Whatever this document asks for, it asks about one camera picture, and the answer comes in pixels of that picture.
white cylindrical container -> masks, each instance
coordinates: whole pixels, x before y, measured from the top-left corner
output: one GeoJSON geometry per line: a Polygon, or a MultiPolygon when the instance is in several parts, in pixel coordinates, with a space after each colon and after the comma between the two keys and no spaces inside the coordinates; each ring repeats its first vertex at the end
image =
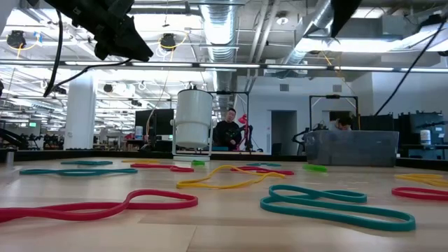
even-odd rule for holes
{"type": "Polygon", "coordinates": [[[213,96],[203,90],[182,90],[177,94],[176,144],[204,148],[209,144],[213,96]]]}
{"type": "Polygon", "coordinates": [[[420,130],[420,144],[431,145],[431,131],[428,129],[420,130]]]}
{"type": "Polygon", "coordinates": [[[143,140],[143,127],[142,126],[135,126],[135,139],[143,140]]]}

doorway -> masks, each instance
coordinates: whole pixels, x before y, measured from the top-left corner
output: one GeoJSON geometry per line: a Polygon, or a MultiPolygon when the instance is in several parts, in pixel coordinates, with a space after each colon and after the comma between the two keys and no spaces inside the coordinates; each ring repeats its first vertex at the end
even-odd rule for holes
{"type": "Polygon", "coordinates": [[[296,155],[297,111],[272,111],[272,155],[296,155]]]}

white column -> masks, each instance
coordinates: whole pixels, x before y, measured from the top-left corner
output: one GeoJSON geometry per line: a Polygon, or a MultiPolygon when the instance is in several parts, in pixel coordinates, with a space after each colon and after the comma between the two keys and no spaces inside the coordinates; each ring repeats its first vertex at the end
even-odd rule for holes
{"type": "Polygon", "coordinates": [[[6,21],[14,7],[18,6],[18,0],[1,0],[0,8],[0,34],[5,29],[6,21]]]}
{"type": "Polygon", "coordinates": [[[91,73],[70,82],[64,149],[93,147],[96,103],[97,83],[91,73]]]}

man in black jacket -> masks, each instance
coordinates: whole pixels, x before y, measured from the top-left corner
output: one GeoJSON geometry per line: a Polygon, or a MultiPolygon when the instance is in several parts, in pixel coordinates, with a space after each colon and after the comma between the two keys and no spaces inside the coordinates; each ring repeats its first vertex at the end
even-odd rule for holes
{"type": "Polygon", "coordinates": [[[226,146],[229,151],[237,149],[237,145],[241,142],[241,131],[239,126],[234,122],[237,112],[230,108],[225,116],[225,120],[219,122],[213,130],[213,145],[226,146]]]}

metal pipe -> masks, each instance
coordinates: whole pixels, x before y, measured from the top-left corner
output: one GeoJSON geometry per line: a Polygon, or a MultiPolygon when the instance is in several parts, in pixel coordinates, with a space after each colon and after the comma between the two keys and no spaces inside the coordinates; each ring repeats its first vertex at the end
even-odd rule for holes
{"type": "Polygon", "coordinates": [[[280,5],[280,0],[275,0],[274,4],[272,5],[271,16],[269,17],[269,20],[267,21],[266,29],[263,32],[263,37],[260,42],[260,48],[258,49],[257,57],[255,58],[255,63],[259,62],[261,59],[261,55],[263,54],[263,50],[265,49],[267,37],[269,36],[272,25],[274,24],[274,19],[277,14],[277,11],[279,9],[279,5],[280,5]]]}
{"type": "Polygon", "coordinates": [[[253,56],[255,55],[255,51],[257,49],[258,41],[260,40],[261,29],[263,28],[263,23],[265,22],[266,12],[267,12],[267,3],[268,0],[265,0],[260,10],[260,20],[258,21],[257,28],[255,29],[255,35],[252,41],[251,52],[249,53],[249,58],[247,63],[252,63],[253,56]]]}

